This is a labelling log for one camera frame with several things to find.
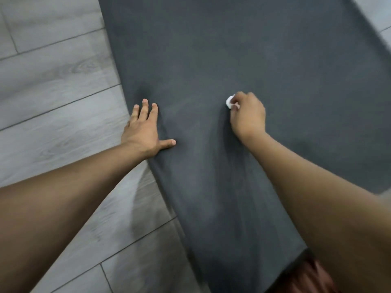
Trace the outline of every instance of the gray cloth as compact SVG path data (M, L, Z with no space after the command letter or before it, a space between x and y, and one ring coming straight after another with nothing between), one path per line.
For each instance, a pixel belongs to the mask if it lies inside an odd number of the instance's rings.
M213 293L263 292L306 249L225 100L374 192L391 172L390 56L349 0L99 0L129 108L159 104L175 148L150 161Z

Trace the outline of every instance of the person's right hand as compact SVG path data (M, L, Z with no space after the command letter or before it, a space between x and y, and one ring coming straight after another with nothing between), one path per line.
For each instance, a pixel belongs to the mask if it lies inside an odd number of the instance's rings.
M232 104L238 103L240 108L232 105L232 130L239 140L249 147L257 135L265 134L266 111L264 105L253 93L245 94L241 91L235 94Z

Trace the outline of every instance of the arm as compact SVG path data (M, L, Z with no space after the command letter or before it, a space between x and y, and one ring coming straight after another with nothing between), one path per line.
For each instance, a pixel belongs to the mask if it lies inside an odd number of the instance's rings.
M391 291L391 212L368 191L316 166L265 132L254 94L237 93L232 129L263 167L300 235L339 288Z
M121 179L175 145L159 141L158 107L148 110L134 106L120 145L0 189L2 292L29 292Z

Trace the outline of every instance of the finger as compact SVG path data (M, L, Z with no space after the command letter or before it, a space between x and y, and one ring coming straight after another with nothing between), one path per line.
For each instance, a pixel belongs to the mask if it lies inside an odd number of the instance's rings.
M243 101L245 98L247 98L247 94L243 93L242 91L239 91L231 99L231 104L235 104L235 103L241 104L241 101Z
M231 107L231 115L230 115L231 123L234 120L237 112L238 112L238 106L237 105L232 105L232 107Z
M174 147L175 144L176 144L175 140L162 140L162 141L159 141L160 150Z
M158 112L159 112L158 105L156 103L152 103L152 109L149 112L148 120L151 120L154 123L158 122Z
M140 110L139 105L134 105L132 115L130 116L129 123L133 123L138 119L138 112Z
M143 107L141 108L140 116L139 116L138 119L141 120L141 121L147 120L147 118L148 118L148 111L149 111L148 100L147 99L143 99Z

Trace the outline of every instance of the forearm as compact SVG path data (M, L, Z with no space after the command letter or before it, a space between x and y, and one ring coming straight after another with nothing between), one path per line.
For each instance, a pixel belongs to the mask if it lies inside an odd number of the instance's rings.
M1 188L2 290L31 290L104 198L142 160L142 154L126 144Z
M266 133L248 146L310 249L343 292L390 290L391 214L377 197Z

